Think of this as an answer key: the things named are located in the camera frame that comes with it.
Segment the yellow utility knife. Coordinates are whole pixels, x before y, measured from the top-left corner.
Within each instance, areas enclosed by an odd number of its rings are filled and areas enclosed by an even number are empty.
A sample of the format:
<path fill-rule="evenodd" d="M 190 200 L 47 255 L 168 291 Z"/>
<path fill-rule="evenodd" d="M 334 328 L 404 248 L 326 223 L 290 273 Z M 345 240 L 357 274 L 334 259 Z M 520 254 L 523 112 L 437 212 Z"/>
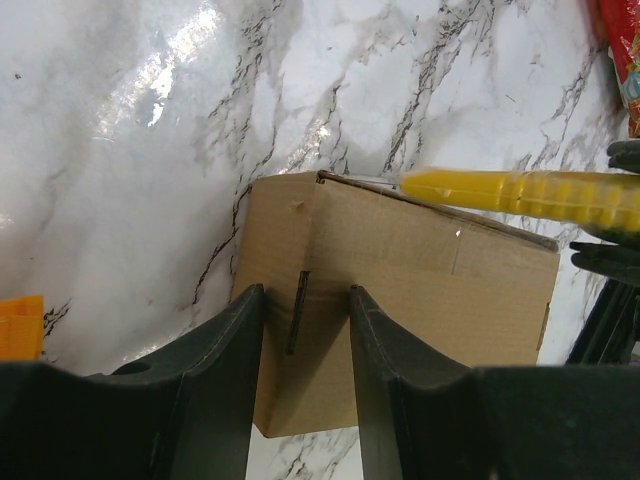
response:
<path fill-rule="evenodd" d="M 428 168 L 402 176 L 347 178 L 433 204 L 639 232 L 639 177 L 634 174 Z"/>

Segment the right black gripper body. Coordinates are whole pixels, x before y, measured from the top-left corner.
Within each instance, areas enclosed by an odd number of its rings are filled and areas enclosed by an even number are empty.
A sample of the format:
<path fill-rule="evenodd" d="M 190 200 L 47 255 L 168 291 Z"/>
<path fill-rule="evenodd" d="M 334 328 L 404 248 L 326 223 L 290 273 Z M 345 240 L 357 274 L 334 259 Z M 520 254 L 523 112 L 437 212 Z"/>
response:
<path fill-rule="evenodd" d="M 628 365 L 638 341 L 639 288 L 608 280 L 566 364 Z"/>

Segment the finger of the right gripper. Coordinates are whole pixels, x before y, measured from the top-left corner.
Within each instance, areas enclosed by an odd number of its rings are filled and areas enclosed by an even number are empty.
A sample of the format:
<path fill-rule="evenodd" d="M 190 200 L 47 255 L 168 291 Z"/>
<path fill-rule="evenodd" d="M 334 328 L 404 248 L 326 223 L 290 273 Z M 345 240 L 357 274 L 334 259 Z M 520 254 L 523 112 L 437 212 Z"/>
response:
<path fill-rule="evenodd" d="M 588 270 L 634 287 L 639 287 L 639 251 L 619 245 L 571 242 L 571 262 Z"/>
<path fill-rule="evenodd" d="M 616 141 L 607 147 L 610 168 L 640 173 L 640 140 Z"/>

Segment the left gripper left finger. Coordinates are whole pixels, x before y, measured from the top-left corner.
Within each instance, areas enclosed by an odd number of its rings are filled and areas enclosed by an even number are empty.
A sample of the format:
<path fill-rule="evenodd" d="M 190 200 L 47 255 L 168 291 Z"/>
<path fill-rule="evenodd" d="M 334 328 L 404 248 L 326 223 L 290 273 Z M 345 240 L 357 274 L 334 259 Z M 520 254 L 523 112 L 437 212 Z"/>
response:
<path fill-rule="evenodd" d="M 109 375 L 1 365 L 5 479 L 241 479 L 260 365 L 265 292 Z"/>

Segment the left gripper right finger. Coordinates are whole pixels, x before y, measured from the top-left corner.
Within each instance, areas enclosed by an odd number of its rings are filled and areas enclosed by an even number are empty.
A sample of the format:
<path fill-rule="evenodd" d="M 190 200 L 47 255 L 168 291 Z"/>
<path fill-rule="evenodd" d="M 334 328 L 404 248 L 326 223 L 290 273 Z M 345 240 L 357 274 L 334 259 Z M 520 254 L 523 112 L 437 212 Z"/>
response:
<path fill-rule="evenodd" d="M 466 367 L 350 292 L 367 479 L 635 479 L 639 371 Z"/>

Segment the brown cardboard express box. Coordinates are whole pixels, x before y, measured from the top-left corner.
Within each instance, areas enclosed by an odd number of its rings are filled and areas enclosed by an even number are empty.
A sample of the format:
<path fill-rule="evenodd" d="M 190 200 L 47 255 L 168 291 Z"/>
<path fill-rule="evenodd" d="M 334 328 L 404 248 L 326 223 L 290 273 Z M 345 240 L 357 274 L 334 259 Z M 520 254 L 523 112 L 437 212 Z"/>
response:
<path fill-rule="evenodd" d="M 558 266 L 549 238 L 325 171 L 256 180 L 233 285 L 266 294 L 255 425 L 268 438 L 356 425 L 353 286 L 464 365 L 532 365 Z"/>

